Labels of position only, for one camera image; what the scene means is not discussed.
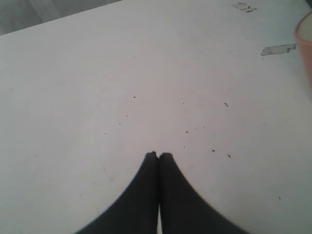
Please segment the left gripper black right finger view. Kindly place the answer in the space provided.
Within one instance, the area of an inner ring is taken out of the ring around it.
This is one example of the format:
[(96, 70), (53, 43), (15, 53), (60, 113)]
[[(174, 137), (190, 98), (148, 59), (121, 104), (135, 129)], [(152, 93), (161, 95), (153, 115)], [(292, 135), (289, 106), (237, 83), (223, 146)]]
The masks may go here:
[(159, 204), (164, 234), (245, 234), (193, 189), (171, 153), (158, 161)]

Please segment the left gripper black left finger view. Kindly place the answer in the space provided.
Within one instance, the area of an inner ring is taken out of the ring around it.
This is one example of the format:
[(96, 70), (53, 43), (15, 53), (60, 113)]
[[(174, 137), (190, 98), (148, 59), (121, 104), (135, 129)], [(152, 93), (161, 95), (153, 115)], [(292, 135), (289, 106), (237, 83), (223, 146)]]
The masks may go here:
[(158, 157), (155, 152), (149, 152), (119, 198), (78, 233), (156, 234), (158, 195)]

